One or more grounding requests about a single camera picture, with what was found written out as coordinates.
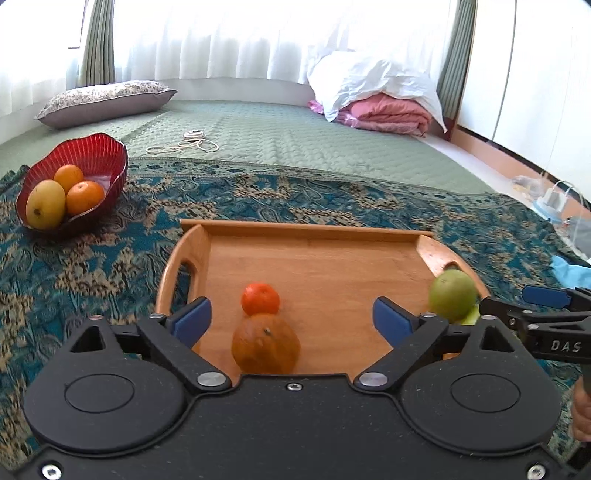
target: finger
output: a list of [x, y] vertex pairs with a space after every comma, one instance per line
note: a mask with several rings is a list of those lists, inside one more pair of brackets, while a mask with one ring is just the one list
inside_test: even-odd
[[573, 405], [583, 416], [591, 418], [591, 397], [585, 391], [583, 378], [579, 378], [574, 385]]
[[573, 426], [573, 437], [580, 442], [591, 442], [591, 435], [581, 432], [577, 427]]
[[573, 429], [577, 429], [585, 435], [591, 435], [591, 419], [582, 415], [576, 408], [571, 409], [573, 416]]

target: pink quilt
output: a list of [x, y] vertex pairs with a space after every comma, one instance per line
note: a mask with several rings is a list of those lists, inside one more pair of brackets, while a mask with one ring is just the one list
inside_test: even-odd
[[[324, 114], [316, 100], [308, 102], [313, 112]], [[433, 117], [414, 100], [401, 100], [377, 93], [339, 111], [336, 121], [362, 130], [394, 134], [424, 135]]]

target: black robotic gripper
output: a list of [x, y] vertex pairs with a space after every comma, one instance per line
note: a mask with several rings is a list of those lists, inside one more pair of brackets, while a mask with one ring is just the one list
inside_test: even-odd
[[[561, 308], [591, 310], [589, 292], [561, 292], [577, 298]], [[576, 472], [544, 446], [561, 397], [530, 351], [591, 362], [591, 312], [546, 324], [528, 312], [485, 299], [476, 325], [458, 326], [380, 297], [374, 325], [394, 348], [353, 382], [234, 386], [187, 347], [209, 326], [205, 298], [135, 325], [88, 320], [26, 392], [42, 448], [0, 480], [588, 480], [591, 465]], [[531, 315], [568, 328], [528, 328]]]

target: blue gripper pad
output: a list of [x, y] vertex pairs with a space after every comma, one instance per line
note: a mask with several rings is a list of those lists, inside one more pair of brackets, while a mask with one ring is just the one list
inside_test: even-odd
[[166, 328], [183, 345], [192, 348], [212, 324], [212, 303], [199, 297], [177, 313], [167, 319]]
[[[414, 329], [418, 328], [418, 319], [414, 315], [398, 307], [386, 297], [378, 297], [375, 300], [372, 316], [375, 329], [391, 347], [399, 345], [408, 335], [412, 335]], [[413, 325], [412, 319], [417, 320], [416, 325]]]
[[521, 298], [527, 303], [555, 309], [563, 309], [570, 305], [568, 292], [557, 288], [526, 286], [521, 292]]

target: green curtain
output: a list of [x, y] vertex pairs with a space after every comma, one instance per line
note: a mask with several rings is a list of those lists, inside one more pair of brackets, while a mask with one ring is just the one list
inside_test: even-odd
[[90, 14], [88, 35], [79, 86], [104, 85], [115, 81], [113, 59], [113, 12], [115, 0], [95, 0]]
[[460, 109], [460, 100], [466, 81], [474, 23], [476, 22], [476, 1], [459, 0], [457, 4], [452, 40], [437, 84], [437, 94], [443, 107], [443, 116], [452, 120], [456, 119]]

